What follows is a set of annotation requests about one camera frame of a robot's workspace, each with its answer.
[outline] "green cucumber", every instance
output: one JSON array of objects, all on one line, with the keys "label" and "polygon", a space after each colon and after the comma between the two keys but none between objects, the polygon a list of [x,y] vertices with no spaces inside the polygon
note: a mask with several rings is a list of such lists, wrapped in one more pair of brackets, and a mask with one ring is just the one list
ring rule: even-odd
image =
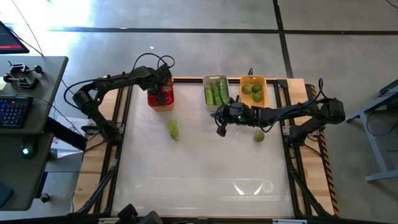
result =
[{"label": "green cucumber", "polygon": [[216,102],[216,105],[221,106],[223,104],[223,100],[221,99],[220,91],[218,90],[216,82],[211,83],[211,92],[213,92],[213,98]]},{"label": "green cucumber", "polygon": [[213,106],[214,100],[211,88],[205,88],[205,98],[206,98],[206,104],[209,106]]},{"label": "green cucumber", "polygon": [[228,96],[228,86],[225,78],[220,78],[220,96],[221,99],[223,100],[223,103],[227,105],[229,96]]},{"label": "green cucumber", "polygon": [[167,124],[169,125],[169,133],[174,140],[178,140],[178,129],[177,129],[177,122],[170,119]]}]

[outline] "yellow black hazard tape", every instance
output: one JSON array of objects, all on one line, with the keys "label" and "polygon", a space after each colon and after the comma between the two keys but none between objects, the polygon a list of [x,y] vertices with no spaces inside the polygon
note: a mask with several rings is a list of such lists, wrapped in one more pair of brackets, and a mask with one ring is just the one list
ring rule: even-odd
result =
[{"label": "yellow black hazard tape", "polygon": [[[312,89],[312,95],[313,95],[313,97],[315,97],[317,95],[316,89],[313,85],[311,85],[311,89]],[[321,150],[323,167],[325,168],[325,175],[326,175],[326,181],[328,182],[331,204],[333,206],[333,211],[334,211],[335,215],[337,215],[339,217],[340,212],[338,211],[335,186],[333,185],[333,177],[332,177],[331,169],[330,169],[328,148],[326,146],[325,135],[324,135],[323,131],[320,132],[320,137],[318,138],[318,141],[319,140],[320,140],[319,148]]]}]

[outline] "white container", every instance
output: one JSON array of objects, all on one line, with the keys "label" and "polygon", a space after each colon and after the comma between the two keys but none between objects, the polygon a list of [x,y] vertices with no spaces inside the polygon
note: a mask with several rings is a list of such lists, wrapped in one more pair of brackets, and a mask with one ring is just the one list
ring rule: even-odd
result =
[{"label": "white container", "polygon": [[[226,87],[228,90],[228,97],[230,97],[230,92],[229,92],[229,82],[228,82],[228,77],[226,75],[206,75],[203,77],[203,94],[205,95],[205,88],[211,88],[211,83],[212,82],[220,82],[220,78],[225,78],[226,79]],[[206,109],[209,112],[215,112],[217,110],[217,108],[219,108],[220,106],[209,106],[206,103],[206,95],[204,97],[205,99],[205,104],[206,104]]]}]

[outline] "black desk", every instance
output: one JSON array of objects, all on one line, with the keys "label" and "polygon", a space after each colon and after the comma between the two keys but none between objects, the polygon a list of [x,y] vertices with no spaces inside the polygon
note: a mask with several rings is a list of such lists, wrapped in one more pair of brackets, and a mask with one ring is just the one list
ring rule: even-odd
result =
[{"label": "black desk", "polygon": [[[22,90],[13,83],[8,83],[0,95],[28,93],[37,98],[53,103],[59,88],[67,57],[40,56],[0,56],[0,76],[9,71],[9,63],[24,63],[29,68],[40,65],[44,74],[32,73],[39,79],[34,90]],[[33,100],[32,109],[25,122],[24,129],[0,129],[0,183],[13,189],[14,194],[0,207],[0,210],[28,210],[33,199],[41,193],[47,173],[44,172],[54,136],[63,134],[77,138],[85,147],[85,138],[63,127],[49,118],[51,105]],[[37,155],[32,159],[23,159],[21,140],[28,134],[35,134],[39,139]]]}]

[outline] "plastic bin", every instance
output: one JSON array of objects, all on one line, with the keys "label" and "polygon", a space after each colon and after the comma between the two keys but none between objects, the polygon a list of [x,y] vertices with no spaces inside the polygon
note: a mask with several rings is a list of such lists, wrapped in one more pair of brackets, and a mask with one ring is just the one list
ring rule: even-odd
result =
[{"label": "plastic bin", "polygon": [[[261,93],[262,93],[262,100],[260,102],[255,102],[253,100],[253,93],[251,94],[245,94],[242,91],[242,87],[244,85],[251,85],[253,86],[254,84],[259,84],[261,86]],[[268,91],[267,91],[267,82],[266,78],[264,78],[261,75],[244,75],[241,77],[240,80],[240,87],[241,87],[241,102],[248,105],[249,107],[251,106],[257,106],[261,108],[266,108],[268,107]]]},{"label": "plastic bin", "polygon": [[[206,75],[203,77],[203,94],[205,94],[205,88],[211,88],[211,83],[212,82],[220,82],[220,78],[225,78],[226,79],[226,86],[228,90],[228,97],[230,97],[230,91],[229,91],[229,82],[228,82],[228,77],[226,75]],[[209,106],[206,103],[206,96],[203,98],[205,99],[205,104],[206,104],[206,110],[209,112],[215,112],[217,108],[220,106],[214,105],[214,106]]]},{"label": "plastic bin", "polygon": [[149,94],[147,94],[147,103],[148,106],[150,106],[152,109],[156,110],[156,111],[168,111],[168,110],[172,110],[174,108],[174,90],[173,90],[173,86],[174,86],[174,81],[172,79],[169,80],[168,82],[168,86],[163,87],[163,91],[166,90],[166,88],[168,89],[167,91],[169,91],[169,97],[170,99],[170,103],[166,104],[166,105],[154,105],[154,103],[152,102],[153,100],[150,100]]}]

